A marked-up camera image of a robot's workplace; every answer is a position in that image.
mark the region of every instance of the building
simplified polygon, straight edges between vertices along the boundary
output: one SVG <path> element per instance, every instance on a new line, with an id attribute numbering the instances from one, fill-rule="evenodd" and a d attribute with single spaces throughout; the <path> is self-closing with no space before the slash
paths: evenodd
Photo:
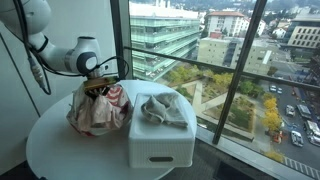
<path id="1" fill-rule="evenodd" d="M 283 28 L 276 28 L 275 30 L 273 30 L 272 34 L 277 35 L 277 39 L 282 39 L 286 34 L 286 30 Z"/>
<path id="2" fill-rule="evenodd" d="M 188 57 L 199 38 L 197 12 L 156 6 L 130 4 L 132 47 L 175 57 Z M 178 62 L 150 54 L 132 52 L 135 78 L 156 81 Z"/>
<path id="3" fill-rule="evenodd" d="M 283 38 L 283 48 L 301 48 L 312 52 L 320 46 L 320 15 L 297 16 Z"/>
<path id="4" fill-rule="evenodd" d="M 320 57 L 312 57 L 309 64 L 309 74 L 304 81 L 311 85 L 320 86 Z"/>
<path id="5" fill-rule="evenodd" d="M 208 33 L 223 32 L 227 30 L 227 36 L 238 36 L 244 15 L 236 11 L 214 11 L 209 14 Z"/>
<path id="6" fill-rule="evenodd" d="M 235 68 L 242 45 L 243 38 L 201 39 L 198 61 Z M 273 48 L 265 41 L 254 41 L 244 71 L 267 75 L 273 55 Z"/>

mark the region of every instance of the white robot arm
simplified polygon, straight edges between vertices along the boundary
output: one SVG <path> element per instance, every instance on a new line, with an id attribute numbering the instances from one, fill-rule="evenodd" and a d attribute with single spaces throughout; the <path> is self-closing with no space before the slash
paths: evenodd
<path id="1" fill-rule="evenodd" d="M 40 56 L 43 64 L 52 71 L 64 71 L 86 75 L 88 78 L 101 76 L 100 48 L 93 37 L 79 37 L 73 49 L 56 47 L 42 33 L 51 17 L 51 9 L 46 0 L 0 0 L 0 21 L 21 41 L 23 37 L 21 18 L 17 2 L 22 7 L 27 28 L 28 49 Z"/>

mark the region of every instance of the dark floor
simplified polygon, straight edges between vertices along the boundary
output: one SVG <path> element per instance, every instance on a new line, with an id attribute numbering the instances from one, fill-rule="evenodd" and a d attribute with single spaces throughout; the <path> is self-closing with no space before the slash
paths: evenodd
<path id="1" fill-rule="evenodd" d="M 175 168 L 162 180 L 273 180 L 273 177 L 197 140 L 193 164 L 189 168 Z M 27 162 L 0 176 L 0 180 L 37 180 Z"/>

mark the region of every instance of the gray cloth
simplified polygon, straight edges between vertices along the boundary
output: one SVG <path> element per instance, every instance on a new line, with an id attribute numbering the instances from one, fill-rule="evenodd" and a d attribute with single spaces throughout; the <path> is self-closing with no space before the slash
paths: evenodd
<path id="1" fill-rule="evenodd" d="M 161 93 L 152 95 L 149 100 L 141 106 L 142 114 L 147 120 L 154 123 L 167 123 L 187 127 L 188 122 L 182 116 L 176 104 L 179 97 L 177 93 Z"/>

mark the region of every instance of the white round table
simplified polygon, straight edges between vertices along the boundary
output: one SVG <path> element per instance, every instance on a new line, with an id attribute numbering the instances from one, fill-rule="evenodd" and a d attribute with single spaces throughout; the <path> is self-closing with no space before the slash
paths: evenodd
<path id="1" fill-rule="evenodd" d="M 137 93 L 175 92 L 161 84 L 120 81 L 134 105 Z M 190 123 L 196 133 L 196 116 L 184 99 Z M 68 123 L 72 95 L 49 108 L 32 128 L 27 141 L 27 161 L 37 177 L 48 180 L 159 179 L 172 168 L 130 168 L 128 152 L 129 125 L 99 137 L 84 137 Z"/>

